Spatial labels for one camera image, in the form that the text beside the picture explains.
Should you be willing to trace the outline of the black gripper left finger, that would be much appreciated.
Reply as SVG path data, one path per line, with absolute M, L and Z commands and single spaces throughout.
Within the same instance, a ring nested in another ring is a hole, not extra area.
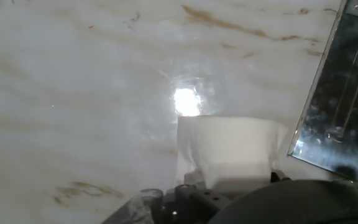
M 203 182 L 185 181 L 166 192 L 141 190 L 105 219 L 104 224 L 208 223 L 230 203 L 230 199 L 207 189 Z

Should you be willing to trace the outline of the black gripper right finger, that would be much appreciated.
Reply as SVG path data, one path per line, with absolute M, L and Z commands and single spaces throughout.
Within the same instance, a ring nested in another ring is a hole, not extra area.
M 270 182 L 276 183 L 281 181 L 291 180 L 286 174 L 284 174 L 281 170 L 273 170 L 270 176 Z

